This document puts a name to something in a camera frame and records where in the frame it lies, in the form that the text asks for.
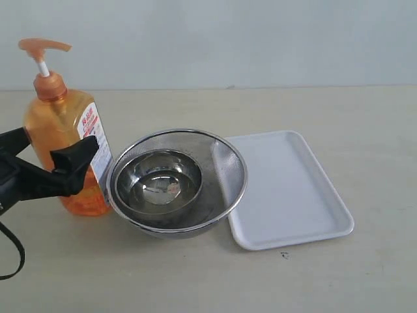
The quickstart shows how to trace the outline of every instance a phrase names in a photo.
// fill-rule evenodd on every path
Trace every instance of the table surface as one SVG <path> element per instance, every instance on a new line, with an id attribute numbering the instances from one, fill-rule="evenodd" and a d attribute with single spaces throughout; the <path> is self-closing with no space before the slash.
<path id="1" fill-rule="evenodd" d="M 57 199 L 1 217 L 27 263 L 0 282 L 2 312 L 412 312 L 417 295 L 417 87 L 92 91 L 113 155 L 164 128 L 220 136 L 301 133 L 355 219 L 347 237 L 248 252 L 227 221 L 155 239 L 111 213 L 83 218 Z M 0 92 L 0 131 L 33 92 Z M 22 158 L 36 161 L 31 149 Z M 18 254 L 0 236 L 3 274 Z"/>

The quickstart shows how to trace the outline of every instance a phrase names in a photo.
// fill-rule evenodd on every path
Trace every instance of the soap dispenser bottle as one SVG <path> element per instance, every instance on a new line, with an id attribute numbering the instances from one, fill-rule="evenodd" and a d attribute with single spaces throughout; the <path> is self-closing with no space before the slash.
<path id="1" fill-rule="evenodd" d="M 19 48 L 35 60 L 40 72 L 33 82 L 37 98 L 30 103 L 23 125 L 43 167 L 48 171 L 54 169 L 50 151 L 67 148 L 87 136 L 95 135 L 99 145 L 82 191 L 61 197 L 61 202 L 76 215 L 98 216 L 108 212 L 106 175 L 112 157 L 94 98 L 83 91 L 67 89 L 62 77 L 48 70 L 44 60 L 45 49 L 67 52 L 71 46 L 28 38 L 19 41 Z"/>

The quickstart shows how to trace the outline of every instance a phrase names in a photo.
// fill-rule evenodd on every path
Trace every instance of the metal strainer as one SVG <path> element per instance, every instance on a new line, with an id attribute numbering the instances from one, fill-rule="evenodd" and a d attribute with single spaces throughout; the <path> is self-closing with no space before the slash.
<path id="1" fill-rule="evenodd" d="M 149 222 L 138 218 L 122 201 L 118 177 L 132 163 L 152 151 L 175 151 L 194 160 L 201 170 L 201 190 L 187 214 Z M 247 169 L 240 153 L 226 140 L 190 129 L 165 130 L 146 136 L 127 148 L 109 169 L 107 190 L 111 205 L 123 218 L 143 231 L 163 238 L 193 237 L 210 229 L 237 205 L 246 188 Z"/>

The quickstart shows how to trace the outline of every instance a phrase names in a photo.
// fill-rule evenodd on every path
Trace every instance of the white tray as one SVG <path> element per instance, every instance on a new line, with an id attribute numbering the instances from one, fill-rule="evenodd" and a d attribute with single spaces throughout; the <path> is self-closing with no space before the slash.
<path id="1" fill-rule="evenodd" d="M 292 131 L 230 137 L 248 187 L 229 221 L 236 242 L 263 250 L 350 234 L 353 218 L 304 138 Z"/>

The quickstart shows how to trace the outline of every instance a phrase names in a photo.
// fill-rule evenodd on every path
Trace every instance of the small metal bowl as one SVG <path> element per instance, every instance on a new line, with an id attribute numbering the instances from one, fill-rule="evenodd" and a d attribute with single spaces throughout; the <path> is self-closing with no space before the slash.
<path id="1" fill-rule="evenodd" d="M 190 211 L 201 190 L 201 169 L 184 153 L 157 149 L 129 161 L 115 182 L 116 196 L 137 220 L 161 226 Z"/>
<path id="2" fill-rule="evenodd" d="M 169 165 L 172 163 L 184 166 Z M 173 209 L 170 216 L 169 203 L 176 203 L 180 197 L 180 194 L 175 196 L 175 191 L 155 197 L 151 189 L 144 194 L 141 185 L 135 190 L 140 177 L 148 188 L 149 183 L 144 183 L 149 174 L 147 169 L 155 170 L 150 171 L 159 177 L 157 180 L 163 185 L 160 190 L 175 190 L 178 186 L 175 179 L 172 180 L 174 185 L 170 186 L 171 178 L 153 174 L 164 167 L 171 171 L 174 168 L 170 177 L 174 175 L 177 180 L 175 175 L 180 168 L 181 173 L 186 171 L 195 186 L 201 182 L 198 190 L 191 188 L 193 192 L 186 197 L 189 202 L 184 202 L 183 213 Z M 173 129 L 141 138 L 124 150 L 111 165 L 106 185 L 110 204 L 121 217 L 155 237 L 181 239 L 199 235 L 225 219 L 243 197 L 247 182 L 245 161 L 227 140 L 202 130 Z M 152 203 L 151 213 L 144 211 L 144 201 Z"/>

